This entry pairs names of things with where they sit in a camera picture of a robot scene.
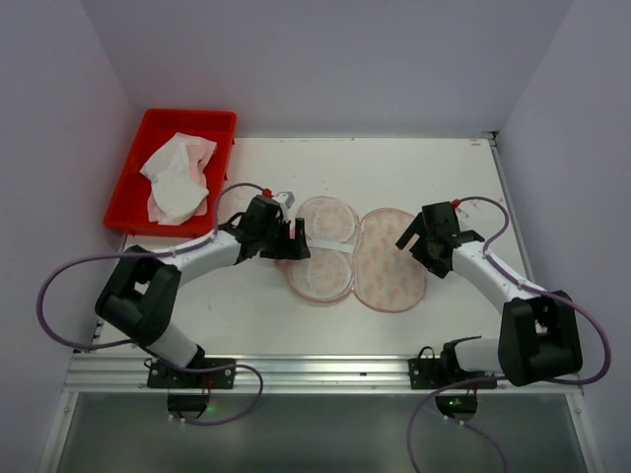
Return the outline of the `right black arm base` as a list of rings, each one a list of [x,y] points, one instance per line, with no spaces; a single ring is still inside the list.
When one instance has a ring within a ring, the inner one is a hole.
[[[471,380],[478,377],[490,377],[485,372],[466,372],[456,361],[456,347],[473,337],[456,339],[444,344],[438,355],[430,346],[423,347],[416,357],[407,360],[410,388],[412,390],[436,390],[449,384]],[[470,421],[477,412],[478,391],[496,389],[496,380],[484,380],[465,387],[464,394],[454,396],[437,396],[435,403],[439,411],[449,419]]]

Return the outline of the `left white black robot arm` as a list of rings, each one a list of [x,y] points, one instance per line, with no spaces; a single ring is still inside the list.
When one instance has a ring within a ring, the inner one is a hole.
[[[161,256],[136,245],[124,253],[96,302],[96,314],[171,368],[199,372],[204,350],[172,322],[179,288],[207,273],[259,256],[311,257],[305,221],[291,222],[291,192],[254,196],[216,231]]]

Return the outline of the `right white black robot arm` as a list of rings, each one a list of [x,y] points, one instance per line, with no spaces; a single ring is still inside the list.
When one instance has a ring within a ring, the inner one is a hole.
[[[440,361],[451,382],[498,374],[515,386],[578,372],[583,353],[567,294],[532,285],[474,230],[461,228],[456,201],[426,205],[398,239],[431,274],[458,274],[499,313],[495,338],[465,337],[444,344]]]

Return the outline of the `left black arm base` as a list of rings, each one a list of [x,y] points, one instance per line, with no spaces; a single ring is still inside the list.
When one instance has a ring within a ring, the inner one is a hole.
[[[235,381],[235,359],[203,358],[195,361],[193,370],[202,373],[183,372],[168,367],[163,362],[147,359],[144,366],[149,370],[147,386],[152,389],[194,390],[195,394],[168,394],[167,409],[181,422],[199,420],[211,410],[213,388],[232,389]]]

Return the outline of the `peach floral mesh laundry bag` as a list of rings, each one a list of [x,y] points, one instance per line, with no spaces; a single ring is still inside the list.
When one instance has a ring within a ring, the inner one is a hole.
[[[311,257],[277,264],[292,290],[317,304],[334,304],[349,295],[366,307],[399,313],[424,297],[426,270],[396,242],[413,216],[379,208],[359,217],[343,201],[316,196],[297,212],[305,221]]]

